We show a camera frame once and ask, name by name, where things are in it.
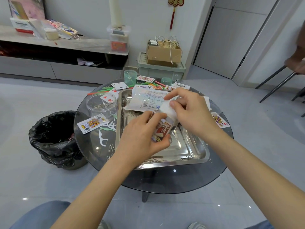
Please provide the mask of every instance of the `black plastic bag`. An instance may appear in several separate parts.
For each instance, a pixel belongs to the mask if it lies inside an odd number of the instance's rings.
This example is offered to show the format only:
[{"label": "black plastic bag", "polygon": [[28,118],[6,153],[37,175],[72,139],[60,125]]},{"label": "black plastic bag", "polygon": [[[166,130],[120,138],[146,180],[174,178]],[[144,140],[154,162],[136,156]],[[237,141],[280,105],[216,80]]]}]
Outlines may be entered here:
[{"label": "black plastic bag", "polygon": [[55,112],[40,119],[30,130],[30,144],[41,158],[58,168],[70,168],[83,158],[74,135],[76,111]]}]

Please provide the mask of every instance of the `round glass table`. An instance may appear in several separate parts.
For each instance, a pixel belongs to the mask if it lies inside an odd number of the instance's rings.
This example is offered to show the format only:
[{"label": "round glass table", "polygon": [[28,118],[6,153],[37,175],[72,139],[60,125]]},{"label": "round glass table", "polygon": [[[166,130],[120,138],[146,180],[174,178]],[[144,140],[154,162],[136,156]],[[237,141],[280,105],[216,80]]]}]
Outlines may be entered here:
[{"label": "round glass table", "polygon": [[[102,90],[103,87],[110,86],[111,83],[118,82],[124,82],[124,79],[113,80],[96,88],[92,92],[97,92]],[[190,90],[203,96],[202,93],[193,88],[190,88]],[[88,96],[77,109],[74,120],[74,133],[82,154],[99,171],[114,153],[116,119],[113,118],[113,121],[102,126],[100,129],[83,134],[78,128],[77,123],[90,118],[90,112],[86,107],[87,98]],[[213,108],[218,107],[211,100],[210,102],[212,111],[216,112]],[[220,116],[228,122],[223,113]],[[224,128],[223,130],[233,138],[231,127]],[[205,163],[133,170],[122,185],[142,191],[143,202],[147,200],[149,193],[177,194],[201,188],[214,181],[226,169],[226,165],[212,148],[208,146],[208,149],[210,151],[210,158]]]}]

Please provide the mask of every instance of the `brown chair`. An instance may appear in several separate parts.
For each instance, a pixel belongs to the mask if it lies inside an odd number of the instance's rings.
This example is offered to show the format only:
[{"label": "brown chair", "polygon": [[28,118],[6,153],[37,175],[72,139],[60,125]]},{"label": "brown chair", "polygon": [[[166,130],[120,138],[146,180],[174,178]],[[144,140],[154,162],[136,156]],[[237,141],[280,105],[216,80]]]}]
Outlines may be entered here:
[{"label": "brown chair", "polygon": [[[295,75],[305,75],[305,22],[303,23],[303,26],[301,28],[301,31],[299,33],[298,39],[296,41],[296,51],[295,53],[285,61],[285,65],[281,67],[279,70],[277,70],[274,74],[272,74],[268,79],[266,79],[264,82],[262,82],[260,85],[258,85],[255,89],[259,88],[266,82],[268,82],[270,79],[275,77],[278,73],[280,73],[282,70],[284,70],[286,67],[288,67],[290,70],[293,71],[291,75],[289,75],[286,79],[284,79],[279,85],[277,85],[271,92],[269,92],[261,101],[263,102],[265,99],[267,99],[269,96],[271,96],[276,90],[278,90],[281,86],[283,86],[285,83],[287,83],[288,80],[290,80]],[[297,97],[302,96],[305,94],[305,88],[303,88],[298,94],[292,99],[294,101]]]}]

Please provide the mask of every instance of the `person's left hand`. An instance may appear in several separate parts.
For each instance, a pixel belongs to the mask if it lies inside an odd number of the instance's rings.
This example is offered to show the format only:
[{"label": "person's left hand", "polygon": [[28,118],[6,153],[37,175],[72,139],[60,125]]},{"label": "person's left hand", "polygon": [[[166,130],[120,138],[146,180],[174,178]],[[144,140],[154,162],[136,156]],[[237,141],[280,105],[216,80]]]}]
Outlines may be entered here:
[{"label": "person's left hand", "polygon": [[153,154],[170,146],[170,134],[166,135],[160,142],[152,141],[153,132],[159,121],[166,118],[166,113],[156,113],[149,120],[151,114],[151,111],[145,111],[129,122],[113,155],[120,162],[130,165],[131,169],[140,165]]}]

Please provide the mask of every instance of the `canvas picture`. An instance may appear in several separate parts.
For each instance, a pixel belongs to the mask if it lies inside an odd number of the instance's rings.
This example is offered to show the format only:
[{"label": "canvas picture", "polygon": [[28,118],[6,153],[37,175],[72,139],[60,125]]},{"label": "canvas picture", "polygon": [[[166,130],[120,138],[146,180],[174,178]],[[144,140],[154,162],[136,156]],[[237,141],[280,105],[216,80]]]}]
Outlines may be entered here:
[{"label": "canvas picture", "polygon": [[13,18],[45,19],[43,0],[9,0],[9,4]]}]

